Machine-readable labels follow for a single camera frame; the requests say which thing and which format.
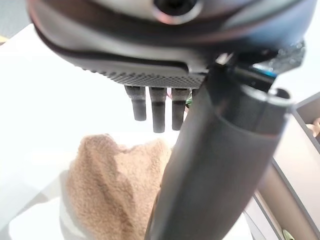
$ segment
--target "white surface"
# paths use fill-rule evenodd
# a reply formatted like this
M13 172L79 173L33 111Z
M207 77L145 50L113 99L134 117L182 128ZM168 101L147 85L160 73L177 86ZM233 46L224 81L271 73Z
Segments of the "white surface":
M0 68L0 230L13 219L13 240L63 239L59 198L15 216L68 168L83 136L109 133L129 146L159 137L176 142L169 100L167 131L155 134L149 101L147 121L134 121L122 85L54 55L32 25L0 48ZM225 239L252 239L244 216Z

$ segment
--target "beige towel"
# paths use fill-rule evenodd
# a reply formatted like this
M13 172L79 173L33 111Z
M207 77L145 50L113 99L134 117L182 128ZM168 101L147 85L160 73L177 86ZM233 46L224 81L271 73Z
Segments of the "beige towel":
M68 200L96 240L143 240L171 149L161 140L127 149L86 137L66 181Z

